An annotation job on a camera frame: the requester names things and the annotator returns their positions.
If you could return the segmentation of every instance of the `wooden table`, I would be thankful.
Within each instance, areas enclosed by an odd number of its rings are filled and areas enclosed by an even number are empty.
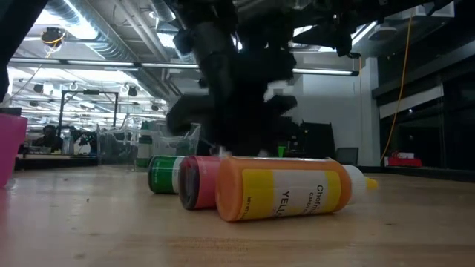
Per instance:
[[[372,175],[338,214],[227,223],[112,167],[16,173],[0,266],[474,266],[475,184]]]

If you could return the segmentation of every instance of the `pink container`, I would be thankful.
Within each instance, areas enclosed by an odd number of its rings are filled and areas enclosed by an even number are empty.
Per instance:
[[[0,188],[12,176],[19,146],[27,133],[28,119],[20,116],[0,114]]]

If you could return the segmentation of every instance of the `person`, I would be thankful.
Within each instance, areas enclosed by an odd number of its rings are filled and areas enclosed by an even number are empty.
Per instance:
[[[33,146],[51,148],[51,152],[62,150],[62,139],[56,136],[56,127],[46,125],[43,128],[43,137],[33,142]]]

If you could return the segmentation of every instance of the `bottle nozzle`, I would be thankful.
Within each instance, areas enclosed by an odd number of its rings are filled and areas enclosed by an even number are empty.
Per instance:
[[[366,189],[367,190],[376,190],[376,189],[378,189],[378,182],[376,182],[376,180],[370,179],[368,177],[365,177],[365,178],[366,178]]]

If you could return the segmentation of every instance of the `white wall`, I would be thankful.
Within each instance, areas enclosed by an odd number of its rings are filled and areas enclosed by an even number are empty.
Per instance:
[[[379,113],[371,97],[375,87],[375,59],[367,61],[361,77],[304,75],[294,86],[294,120],[331,123],[336,148],[359,148],[359,165],[379,165]]]

